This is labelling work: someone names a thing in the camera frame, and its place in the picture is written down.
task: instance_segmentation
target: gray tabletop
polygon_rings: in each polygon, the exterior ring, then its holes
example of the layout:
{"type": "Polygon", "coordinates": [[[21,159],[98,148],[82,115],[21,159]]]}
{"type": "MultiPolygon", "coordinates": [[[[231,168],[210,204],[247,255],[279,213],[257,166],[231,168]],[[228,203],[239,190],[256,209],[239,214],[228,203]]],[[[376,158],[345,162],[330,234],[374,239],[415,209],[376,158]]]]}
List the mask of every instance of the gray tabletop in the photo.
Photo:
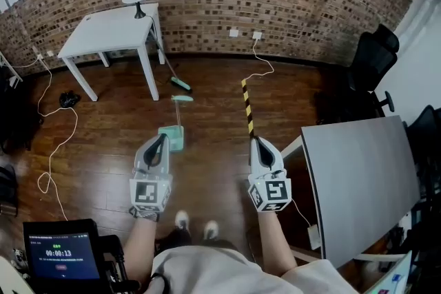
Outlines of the gray tabletop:
{"type": "Polygon", "coordinates": [[[302,128],[322,255],[335,267],[378,241],[420,199],[399,116],[302,128]]]}

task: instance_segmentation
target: person's arm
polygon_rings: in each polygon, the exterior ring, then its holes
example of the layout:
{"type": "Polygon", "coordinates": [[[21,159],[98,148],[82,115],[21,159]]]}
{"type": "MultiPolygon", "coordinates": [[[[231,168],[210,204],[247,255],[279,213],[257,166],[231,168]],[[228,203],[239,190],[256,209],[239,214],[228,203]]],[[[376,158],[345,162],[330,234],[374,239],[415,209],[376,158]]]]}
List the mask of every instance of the person's arm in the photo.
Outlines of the person's arm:
{"type": "Polygon", "coordinates": [[[124,246],[125,270],[129,280],[144,287],[152,274],[156,222],[137,218],[124,246]]]}
{"type": "Polygon", "coordinates": [[[297,267],[275,212],[258,213],[265,272],[278,277],[297,267]]]}

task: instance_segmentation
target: shoe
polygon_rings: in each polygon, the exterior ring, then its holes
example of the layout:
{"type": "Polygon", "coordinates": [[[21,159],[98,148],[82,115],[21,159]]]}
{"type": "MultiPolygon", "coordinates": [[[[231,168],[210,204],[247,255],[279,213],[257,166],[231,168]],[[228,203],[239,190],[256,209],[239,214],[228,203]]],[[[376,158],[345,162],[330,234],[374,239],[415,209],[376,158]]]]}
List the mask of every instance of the shoe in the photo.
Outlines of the shoe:
{"type": "Polygon", "coordinates": [[[175,227],[180,229],[181,231],[189,232],[189,223],[190,219],[188,217],[188,213],[183,210],[178,211],[176,217],[174,218],[175,227]]]}
{"type": "Polygon", "coordinates": [[[219,224],[210,220],[204,228],[204,240],[217,240],[219,236],[219,224]]]}

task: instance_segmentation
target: white wall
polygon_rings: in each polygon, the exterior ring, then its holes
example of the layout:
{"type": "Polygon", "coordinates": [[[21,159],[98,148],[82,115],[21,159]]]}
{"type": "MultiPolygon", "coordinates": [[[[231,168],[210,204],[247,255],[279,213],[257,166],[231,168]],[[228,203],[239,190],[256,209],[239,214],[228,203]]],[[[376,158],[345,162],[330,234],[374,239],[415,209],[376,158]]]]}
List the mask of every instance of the white wall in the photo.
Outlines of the white wall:
{"type": "Polygon", "coordinates": [[[397,27],[400,40],[397,63],[387,72],[375,93],[388,91],[395,113],[411,124],[427,105],[441,107],[441,0],[413,0],[397,27]]]}

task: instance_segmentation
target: timer display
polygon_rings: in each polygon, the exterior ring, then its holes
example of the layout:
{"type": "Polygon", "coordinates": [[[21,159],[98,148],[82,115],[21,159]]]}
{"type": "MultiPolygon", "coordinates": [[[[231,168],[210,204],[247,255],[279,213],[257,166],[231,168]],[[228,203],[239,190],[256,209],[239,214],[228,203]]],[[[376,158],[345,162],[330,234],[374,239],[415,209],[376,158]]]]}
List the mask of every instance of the timer display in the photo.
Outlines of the timer display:
{"type": "Polygon", "coordinates": [[[47,256],[59,256],[60,258],[63,256],[72,256],[72,253],[70,252],[70,250],[46,250],[46,255],[47,256]]]}
{"type": "Polygon", "coordinates": [[[37,277],[99,279],[88,234],[30,235],[29,241],[37,277]]]}

